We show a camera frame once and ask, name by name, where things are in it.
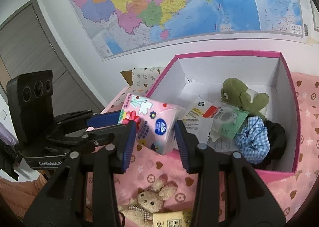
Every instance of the light switch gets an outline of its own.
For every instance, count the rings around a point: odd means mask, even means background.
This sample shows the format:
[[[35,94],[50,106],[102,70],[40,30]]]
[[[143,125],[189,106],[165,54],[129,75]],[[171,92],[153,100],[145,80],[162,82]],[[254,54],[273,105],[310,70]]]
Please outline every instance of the light switch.
[[[5,112],[4,109],[2,109],[2,111],[0,112],[0,118],[1,118],[1,119],[7,118],[7,113]]]

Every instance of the pink tissue package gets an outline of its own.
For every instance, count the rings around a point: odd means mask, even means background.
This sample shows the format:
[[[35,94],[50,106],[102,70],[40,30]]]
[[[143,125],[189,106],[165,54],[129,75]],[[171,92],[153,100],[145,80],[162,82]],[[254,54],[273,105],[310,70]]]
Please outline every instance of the pink tissue package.
[[[127,124],[134,120],[137,125],[136,141],[165,155],[174,148],[174,124],[183,112],[184,108],[177,105],[127,94],[119,123]]]

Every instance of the yellow package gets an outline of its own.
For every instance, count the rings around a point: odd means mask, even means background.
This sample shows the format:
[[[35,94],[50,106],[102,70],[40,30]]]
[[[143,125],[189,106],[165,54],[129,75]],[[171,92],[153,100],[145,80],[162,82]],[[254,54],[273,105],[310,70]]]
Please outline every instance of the yellow package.
[[[192,210],[171,213],[154,213],[154,227],[188,227],[192,218]]]

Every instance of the door hinge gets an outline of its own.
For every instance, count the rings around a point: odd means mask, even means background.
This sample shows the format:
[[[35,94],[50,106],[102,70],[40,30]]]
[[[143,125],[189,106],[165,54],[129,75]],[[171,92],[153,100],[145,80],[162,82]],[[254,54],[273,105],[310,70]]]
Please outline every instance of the door hinge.
[[[53,51],[55,52],[55,48],[52,46],[52,44],[50,44],[51,45],[51,48],[53,49]]]

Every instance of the green package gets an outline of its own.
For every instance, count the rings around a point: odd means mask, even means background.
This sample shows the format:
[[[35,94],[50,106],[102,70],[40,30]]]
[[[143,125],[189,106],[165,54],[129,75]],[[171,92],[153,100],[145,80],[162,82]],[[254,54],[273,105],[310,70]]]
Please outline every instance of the green package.
[[[220,107],[214,114],[212,130],[228,139],[233,139],[248,114],[249,112],[242,111],[234,106]]]

